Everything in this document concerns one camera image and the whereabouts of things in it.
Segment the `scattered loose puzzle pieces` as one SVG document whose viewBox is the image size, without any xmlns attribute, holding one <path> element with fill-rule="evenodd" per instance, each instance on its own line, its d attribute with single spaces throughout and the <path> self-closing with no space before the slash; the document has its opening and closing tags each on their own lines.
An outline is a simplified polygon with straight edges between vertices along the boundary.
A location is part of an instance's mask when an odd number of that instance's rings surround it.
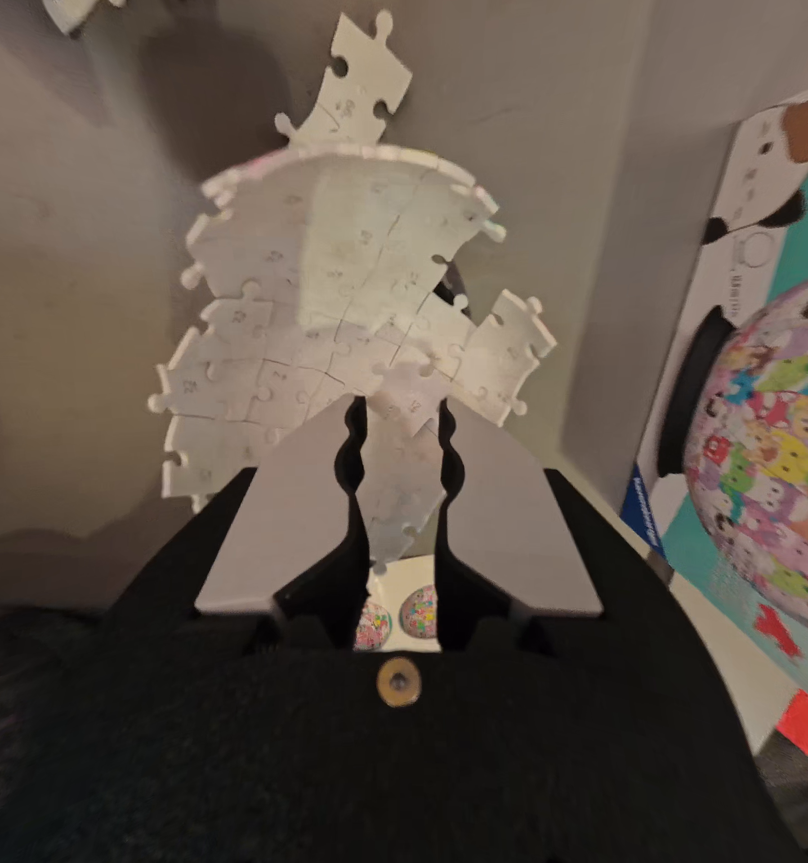
<svg viewBox="0 0 808 863">
<path fill-rule="evenodd" d="M 42 6 L 58 31 L 69 36 L 83 27 L 100 1 L 42 1 Z"/>
</svg>

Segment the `single white puzzle piece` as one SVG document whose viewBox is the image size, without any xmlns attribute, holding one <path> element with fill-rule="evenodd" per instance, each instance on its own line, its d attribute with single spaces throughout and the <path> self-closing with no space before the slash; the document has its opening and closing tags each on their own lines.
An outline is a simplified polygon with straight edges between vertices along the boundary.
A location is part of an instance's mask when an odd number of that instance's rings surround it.
<svg viewBox="0 0 808 863">
<path fill-rule="evenodd" d="M 437 416 L 450 390 L 451 381 L 431 364 L 406 360 L 383 370 L 381 383 L 366 397 L 366 405 L 406 436 L 414 437 Z"/>
</svg>

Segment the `colourful puzzle box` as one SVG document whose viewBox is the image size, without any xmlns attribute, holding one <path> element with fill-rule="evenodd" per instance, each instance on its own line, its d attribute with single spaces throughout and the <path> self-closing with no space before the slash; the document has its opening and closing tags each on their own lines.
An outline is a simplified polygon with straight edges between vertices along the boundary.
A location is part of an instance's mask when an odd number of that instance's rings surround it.
<svg viewBox="0 0 808 863">
<path fill-rule="evenodd" d="M 779 667 L 712 648 L 758 749 L 808 707 L 808 91 L 735 129 L 621 518 Z"/>
</svg>

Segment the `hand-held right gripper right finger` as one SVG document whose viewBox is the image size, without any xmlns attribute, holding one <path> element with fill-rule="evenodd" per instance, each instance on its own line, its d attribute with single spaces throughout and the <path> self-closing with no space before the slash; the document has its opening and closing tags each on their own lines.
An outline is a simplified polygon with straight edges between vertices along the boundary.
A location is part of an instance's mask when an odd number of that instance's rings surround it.
<svg viewBox="0 0 808 863">
<path fill-rule="evenodd" d="M 438 442 L 441 650 L 463 652 L 495 624 L 517 641 L 535 621 L 601 617 L 603 602 L 539 460 L 452 397 L 440 406 Z"/>
</svg>

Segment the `printed instruction leaflet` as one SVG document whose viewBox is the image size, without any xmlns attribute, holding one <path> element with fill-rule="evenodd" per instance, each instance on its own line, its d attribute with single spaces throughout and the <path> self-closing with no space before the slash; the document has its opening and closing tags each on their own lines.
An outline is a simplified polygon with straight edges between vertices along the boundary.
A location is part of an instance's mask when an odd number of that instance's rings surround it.
<svg viewBox="0 0 808 863">
<path fill-rule="evenodd" d="M 371 573 L 358 622 L 357 653 L 438 653 L 438 595 L 433 556 L 415 556 Z"/>
</svg>

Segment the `partly built puzzle ball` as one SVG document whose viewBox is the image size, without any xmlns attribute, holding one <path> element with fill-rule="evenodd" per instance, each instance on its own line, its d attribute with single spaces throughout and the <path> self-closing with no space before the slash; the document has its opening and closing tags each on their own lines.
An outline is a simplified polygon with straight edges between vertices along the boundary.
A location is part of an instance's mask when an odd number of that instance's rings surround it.
<svg viewBox="0 0 808 863">
<path fill-rule="evenodd" d="M 366 397 L 383 370 L 431 364 L 447 396 L 496 426 L 527 405 L 518 393 L 556 340 L 542 305 L 504 289 L 480 324 L 464 294 L 443 298 L 456 254 L 506 230 L 496 201 L 441 156 L 380 143 L 411 71 L 388 48 L 383 9 L 369 35 L 344 13 L 307 119 L 280 113 L 286 148 L 231 167 L 202 191 L 215 205 L 186 237 L 185 288 L 213 300 L 156 368 L 148 410 L 171 416 L 164 498 L 199 512 L 241 469 L 346 394 Z M 358 501 L 375 572 L 404 555 L 443 497 L 437 416 L 414 437 L 368 408 Z"/>
</svg>

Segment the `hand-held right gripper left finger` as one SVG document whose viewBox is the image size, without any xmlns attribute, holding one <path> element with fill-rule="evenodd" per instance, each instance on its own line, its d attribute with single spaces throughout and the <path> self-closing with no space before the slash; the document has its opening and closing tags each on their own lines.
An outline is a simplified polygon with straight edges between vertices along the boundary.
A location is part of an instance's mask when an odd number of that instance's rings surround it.
<svg viewBox="0 0 808 863">
<path fill-rule="evenodd" d="M 199 615 L 277 641 L 305 627 L 321 645 L 354 649 L 370 564 L 356 494 L 366 432 L 366 399 L 346 394 L 275 446 L 196 596 Z"/>
</svg>

